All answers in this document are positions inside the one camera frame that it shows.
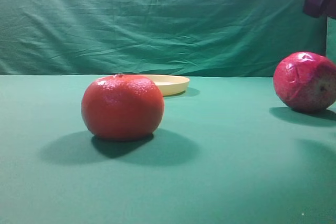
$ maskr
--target red apple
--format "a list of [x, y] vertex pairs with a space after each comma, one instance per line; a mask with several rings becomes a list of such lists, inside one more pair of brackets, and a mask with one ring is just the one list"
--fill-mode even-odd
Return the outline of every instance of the red apple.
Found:
[[85, 91], [81, 113], [88, 130], [99, 138], [136, 140], [161, 123], [163, 95], [155, 83], [137, 74], [99, 78]]
[[318, 112], [336, 101], [336, 65], [312, 52], [296, 52], [283, 59], [273, 83], [281, 101], [299, 112]]

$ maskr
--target green tabletop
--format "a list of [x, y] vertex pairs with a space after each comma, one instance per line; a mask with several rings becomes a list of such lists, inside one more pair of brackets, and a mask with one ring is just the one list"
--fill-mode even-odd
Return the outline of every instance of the green tabletop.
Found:
[[334, 106], [191, 77], [153, 139], [103, 143], [80, 114], [98, 77], [0, 76], [0, 224], [336, 223]]

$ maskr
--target green fabric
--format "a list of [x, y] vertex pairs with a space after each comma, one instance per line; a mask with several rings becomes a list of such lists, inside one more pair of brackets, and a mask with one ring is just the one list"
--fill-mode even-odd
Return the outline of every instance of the green fabric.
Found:
[[0, 76], [0, 223], [336, 220], [336, 107], [287, 109], [271, 78], [192, 77], [149, 142], [103, 144], [80, 115], [98, 76]]
[[336, 63], [336, 20], [328, 18], [327, 57]]
[[325, 53], [304, 0], [0, 0], [0, 74], [272, 76]]

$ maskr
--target green backdrop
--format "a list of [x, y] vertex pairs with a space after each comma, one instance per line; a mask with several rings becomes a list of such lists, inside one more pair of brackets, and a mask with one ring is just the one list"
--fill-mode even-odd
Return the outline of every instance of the green backdrop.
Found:
[[336, 20], [328, 18], [327, 57], [336, 62]]
[[272, 76], [325, 53], [304, 0], [0, 0], [0, 74]]

